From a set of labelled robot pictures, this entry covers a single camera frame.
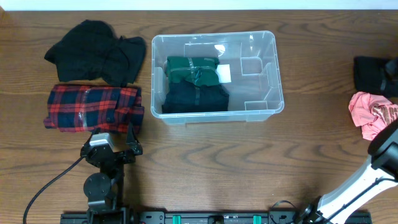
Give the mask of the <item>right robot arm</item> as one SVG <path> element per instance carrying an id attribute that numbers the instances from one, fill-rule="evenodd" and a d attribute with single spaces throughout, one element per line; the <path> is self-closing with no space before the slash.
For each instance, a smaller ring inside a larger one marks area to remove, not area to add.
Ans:
<path id="1" fill-rule="evenodd" d="M 349 112 L 362 136 L 370 142 L 364 164 L 332 192 L 321 196 L 294 223 L 344 224 L 379 193 L 397 187 L 397 59 L 354 58 L 357 92 Z"/>

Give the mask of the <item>dark navy garment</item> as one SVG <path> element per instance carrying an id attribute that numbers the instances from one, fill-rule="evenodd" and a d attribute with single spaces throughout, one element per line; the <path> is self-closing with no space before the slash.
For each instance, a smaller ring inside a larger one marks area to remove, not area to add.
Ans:
<path id="1" fill-rule="evenodd" d="M 202 113 L 227 111 L 229 94 L 222 85 L 196 86 L 185 80 L 170 83 L 162 112 L 169 113 Z"/>

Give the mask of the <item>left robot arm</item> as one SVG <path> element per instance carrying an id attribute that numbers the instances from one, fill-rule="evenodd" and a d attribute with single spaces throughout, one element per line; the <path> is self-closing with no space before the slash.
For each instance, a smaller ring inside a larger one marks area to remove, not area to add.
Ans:
<path id="1" fill-rule="evenodd" d="M 95 131 L 80 151 L 87 163 L 99 168 L 83 186 L 88 199 L 88 223 L 139 223 L 132 209 L 123 204 L 124 166 L 143 153 L 132 123 L 127 127 L 126 145 L 126 150 L 115 152 L 111 135 Z"/>

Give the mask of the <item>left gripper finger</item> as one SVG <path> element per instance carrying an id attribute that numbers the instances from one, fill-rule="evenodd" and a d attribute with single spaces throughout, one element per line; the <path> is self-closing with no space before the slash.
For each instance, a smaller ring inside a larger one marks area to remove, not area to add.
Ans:
<path id="1" fill-rule="evenodd" d="M 132 123 L 129 123 L 127 127 L 126 144 L 131 149 L 141 148 L 141 144 L 137 140 L 136 135 L 134 133 L 134 125 Z"/>
<path id="2" fill-rule="evenodd" d="M 93 130 L 92 133 L 91 133 L 91 135 L 90 135 L 89 140 L 91 140 L 91 138 L 92 138 L 95 134 L 99 134 L 99 133 L 100 133 L 100 129 L 99 129 L 99 128 Z"/>

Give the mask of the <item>black taped garment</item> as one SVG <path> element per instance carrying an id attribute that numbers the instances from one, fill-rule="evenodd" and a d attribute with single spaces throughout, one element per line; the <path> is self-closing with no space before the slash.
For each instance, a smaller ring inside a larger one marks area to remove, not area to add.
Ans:
<path id="1" fill-rule="evenodd" d="M 354 58 L 354 85 L 357 91 L 386 98 L 397 97 L 397 78 L 389 78 L 384 70 L 392 59 L 358 56 Z"/>

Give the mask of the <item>pink shirt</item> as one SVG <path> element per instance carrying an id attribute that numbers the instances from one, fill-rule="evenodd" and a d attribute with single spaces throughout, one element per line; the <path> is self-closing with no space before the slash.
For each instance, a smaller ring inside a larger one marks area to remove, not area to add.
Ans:
<path id="1" fill-rule="evenodd" d="M 348 106 L 353 123 L 361 128 L 365 140 L 372 141 L 397 119 L 397 105 L 382 95 L 363 91 L 355 93 Z"/>

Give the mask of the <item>dark green garment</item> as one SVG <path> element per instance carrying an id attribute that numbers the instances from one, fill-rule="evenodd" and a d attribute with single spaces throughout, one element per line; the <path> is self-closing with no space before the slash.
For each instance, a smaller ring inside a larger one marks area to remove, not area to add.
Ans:
<path id="1" fill-rule="evenodd" d="M 169 83 L 186 81 L 196 86 L 215 86 L 220 81 L 216 73 L 219 65 L 214 57 L 167 57 L 166 76 Z"/>

